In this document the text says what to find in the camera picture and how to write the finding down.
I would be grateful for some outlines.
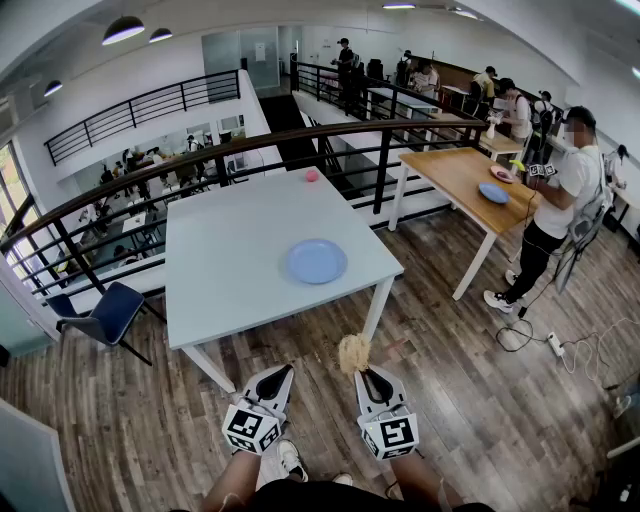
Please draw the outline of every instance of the white marker cube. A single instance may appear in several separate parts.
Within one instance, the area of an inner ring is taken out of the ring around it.
[[[235,405],[229,406],[222,432],[231,446],[257,455],[262,455],[282,435],[277,418]]]
[[[408,455],[419,442],[418,420],[415,414],[365,423],[362,439],[377,460]]]

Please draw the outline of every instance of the black lampshade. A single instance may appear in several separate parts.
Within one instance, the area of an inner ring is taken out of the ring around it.
[[[123,16],[117,19],[104,33],[102,45],[117,43],[131,36],[135,36],[144,30],[144,25],[135,16]]]
[[[172,36],[173,34],[171,33],[171,30],[169,30],[168,28],[159,28],[153,34],[151,34],[149,42],[155,43],[157,41],[162,41],[163,39],[169,39]]]
[[[49,82],[49,85],[47,85],[47,90],[44,91],[44,95],[45,97],[49,96],[59,89],[62,89],[62,82],[60,80],[54,80],[53,82]]]

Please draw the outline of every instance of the black pants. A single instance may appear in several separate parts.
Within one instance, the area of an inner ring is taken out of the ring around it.
[[[515,284],[506,293],[507,302],[513,303],[527,293],[544,274],[549,264],[550,254],[560,248],[564,238],[558,239],[547,235],[534,221],[524,230],[520,268],[522,272]]]

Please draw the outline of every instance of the blue chair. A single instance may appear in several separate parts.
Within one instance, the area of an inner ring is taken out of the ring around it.
[[[107,288],[89,316],[85,317],[76,313],[71,300],[64,294],[46,300],[51,309],[66,323],[110,347],[122,345],[138,359],[152,366],[148,359],[136,352],[123,339],[141,309],[148,309],[162,322],[167,323],[160,313],[145,303],[142,294],[116,281]]]

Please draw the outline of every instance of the chair leg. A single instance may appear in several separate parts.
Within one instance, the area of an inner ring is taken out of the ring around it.
[[[141,355],[141,354],[139,354],[138,352],[136,352],[136,351],[134,350],[134,348],[133,348],[131,345],[129,345],[126,341],[124,341],[124,340],[120,340],[120,341],[118,342],[118,344],[119,344],[119,345],[122,345],[124,348],[126,348],[126,349],[127,349],[129,352],[131,352],[134,356],[136,356],[138,359],[140,359],[140,361],[142,361],[142,362],[144,362],[144,363],[148,364],[149,366],[153,366],[153,365],[151,364],[151,362],[150,362],[146,357],[144,357],[143,355]]]
[[[160,313],[158,313],[155,309],[153,309],[151,306],[149,306],[149,303],[147,301],[144,301],[144,305],[142,306],[142,310],[144,311],[145,309],[149,310],[151,313],[157,316],[162,323],[165,323],[165,324],[167,323],[167,319],[163,317]]]

